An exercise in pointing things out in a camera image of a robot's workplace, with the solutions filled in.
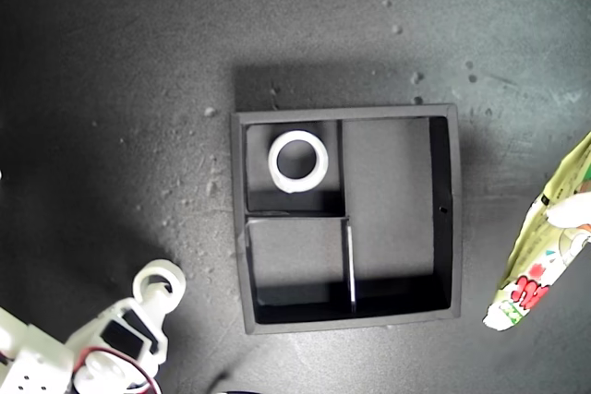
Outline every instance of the colorful package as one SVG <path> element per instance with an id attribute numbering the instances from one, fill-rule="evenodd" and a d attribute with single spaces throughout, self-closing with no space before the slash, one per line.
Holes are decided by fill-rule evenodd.
<path id="1" fill-rule="evenodd" d="M 591 133 L 562 160 L 527 211 L 483 320 L 486 326 L 502 331 L 518 323 L 591 242 L 591 225 L 562 229 L 550 224 L 546 216 L 548 207 L 584 192 L 591 192 Z"/>

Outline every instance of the dark surface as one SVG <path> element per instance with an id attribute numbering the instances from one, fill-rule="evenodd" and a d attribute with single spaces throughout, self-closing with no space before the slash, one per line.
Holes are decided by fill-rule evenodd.
<path id="1" fill-rule="evenodd" d="M 64 339 L 171 257 L 189 281 L 165 393 L 221 374 L 266 393 L 587 392 L 590 251 L 519 327 L 480 321 L 589 130 L 590 42 L 591 0 L 0 0 L 0 305 Z M 229 113 L 415 97 L 460 112 L 462 316 L 247 336 Z"/>

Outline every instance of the black tray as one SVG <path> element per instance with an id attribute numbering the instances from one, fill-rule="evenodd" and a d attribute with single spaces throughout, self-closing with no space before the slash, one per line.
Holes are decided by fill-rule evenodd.
<path id="1" fill-rule="evenodd" d="M 282 133 L 322 140 L 329 170 L 286 194 Z M 235 113 L 236 252 L 247 333 L 459 316 L 461 177 L 454 105 Z"/>

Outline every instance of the wire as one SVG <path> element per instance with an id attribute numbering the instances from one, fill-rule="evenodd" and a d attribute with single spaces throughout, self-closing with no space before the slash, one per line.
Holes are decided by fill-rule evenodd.
<path id="1" fill-rule="evenodd" d="M 89 346 L 87 348 L 84 348 L 80 352 L 80 356 L 78 358 L 78 361 L 74 365 L 74 369 L 72 370 L 72 374 L 77 373 L 77 371 L 86 362 L 87 357 L 93 352 L 106 352 L 107 354 L 114 355 L 115 357 L 118 357 L 119 359 L 123 360 L 124 362 L 131 364 L 134 368 L 136 368 L 146 378 L 146 383 L 148 385 L 150 385 L 148 388 L 146 388 L 143 391 L 136 391 L 134 389 L 129 392 L 132 392 L 132 393 L 141 392 L 142 394 L 147 394 L 148 392 L 150 392 L 150 389 L 151 389 L 153 391 L 153 394 L 163 394 L 163 392 L 160 390 L 160 386 L 158 386 L 158 383 L 156 382 L 156 380 L 154 380 L 152 377 L 150 377 L 148 375 L 148 373 L 146 373 L 146 371 L 139 365 L 138 361 L 136 361 L 135 359 L 132 359 L 128 355 L 123 354 L 122 352 L 119 352 L 119 351 L 114 350 L 112 348 L 105 348 L 103 346 Z"/>

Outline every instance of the white ring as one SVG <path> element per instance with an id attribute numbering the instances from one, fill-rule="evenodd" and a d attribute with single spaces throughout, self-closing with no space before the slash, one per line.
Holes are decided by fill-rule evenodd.
<path id="1" fill-rule="evenodd" d="M 316 164 L 314 169 L 306 177 L 301 179 L 292 179 L 286 177 L 279 171 L 277 160 L 279 152 L 290 142 L 301 140 L 311 145 L 316 153 Z M 308 131 L 289 131 L 281 134 L 275 139 L 269 150 L 269 171 L 271 178 L 275 185 L 287 194 L 303 193 L 318 186 L 324 179 L 326 172 L 329 169 L 329 154 L 326 152 L 326 147 L 319 138 L 309 133 Z"/>

